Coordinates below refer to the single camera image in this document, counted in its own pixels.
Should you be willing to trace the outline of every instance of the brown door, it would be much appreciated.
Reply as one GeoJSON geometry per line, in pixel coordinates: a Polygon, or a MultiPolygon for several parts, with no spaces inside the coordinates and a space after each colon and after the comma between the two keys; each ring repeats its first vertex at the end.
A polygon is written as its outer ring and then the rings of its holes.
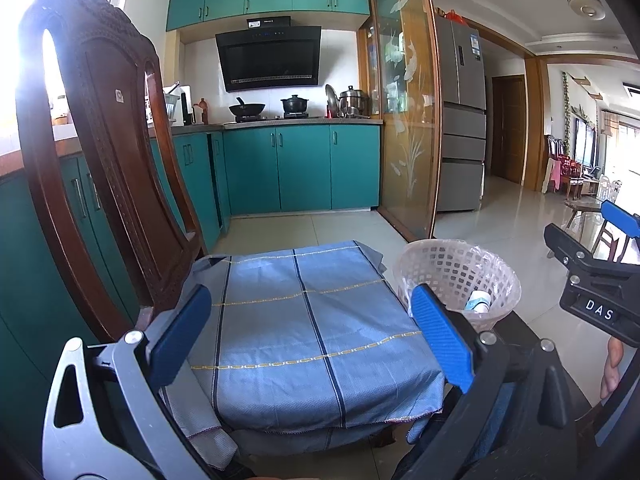
{"type": "Polygon", "coordinates": [[[494,138],[491,173],[520,184],[527,136],[524,75],[494,77],[492,83],[494,138]]]}

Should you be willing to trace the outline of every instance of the black pot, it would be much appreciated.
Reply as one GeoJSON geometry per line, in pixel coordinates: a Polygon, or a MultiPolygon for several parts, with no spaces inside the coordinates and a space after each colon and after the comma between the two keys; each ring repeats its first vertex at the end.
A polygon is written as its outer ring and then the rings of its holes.
{"type": "Polygon", "coordinates": [[[245,104],[245,102],[242,101],[241,98],[236,97],[236,99],[238,99],[238,102],[240,104],[229,107],[229,110],[231,110],[231,113],[236,117],[260,115],[260,113],[264,110],[264,105],[256,104],[256,103],[245,104]]]}
{"type": "Polygon", "coordinates": [[[308,99],[303,99],[295,94],[289,99],[280,100],[282,101],[282,107],[286,114],[300,114],[302,112],[306,112],[306,103],[308,102],[308,99]]]}

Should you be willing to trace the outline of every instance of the brown bottle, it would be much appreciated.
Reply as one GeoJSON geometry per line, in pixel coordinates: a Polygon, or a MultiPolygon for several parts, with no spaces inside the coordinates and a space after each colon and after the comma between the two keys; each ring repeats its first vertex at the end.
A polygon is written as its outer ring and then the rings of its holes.
{"type": "Polygon", "coordinates": [[[198,103],[198,106],[200,108],[202,108],[202,123],[203,124],[209,124],[209,105],[207,105],[207,102],[204,100],[204,97],[200,98],[200,102],[198,103]]]}

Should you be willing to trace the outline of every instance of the human hand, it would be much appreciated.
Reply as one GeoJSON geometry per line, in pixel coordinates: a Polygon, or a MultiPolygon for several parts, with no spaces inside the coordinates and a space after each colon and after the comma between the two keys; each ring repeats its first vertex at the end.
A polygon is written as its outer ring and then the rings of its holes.
{"type": "Polygon", "coordinates": [[[612,392],[618,387],[620,382],[620,373],[618,372],[618,365],[622,361],[622,356],[625,354],[625,349],[622,346],[622,341],[611,337],[607,343],[607,361],[604,363],[604,375],[602,382],[600,383],[600,398],[606,399],[612,392]]]}

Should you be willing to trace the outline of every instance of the pink cloth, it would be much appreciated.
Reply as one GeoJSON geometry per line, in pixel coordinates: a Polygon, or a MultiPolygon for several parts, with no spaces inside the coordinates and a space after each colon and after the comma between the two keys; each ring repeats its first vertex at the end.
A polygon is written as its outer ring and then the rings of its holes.
{"type": "Polygon", "coordinates": [[[555,191],[558,191],[558,189],[560,189],[560,166],[560,161],[553,159],[553,167],[551,168],[551,176],[549,177],[549,182],[554,183],[555,191]]]}

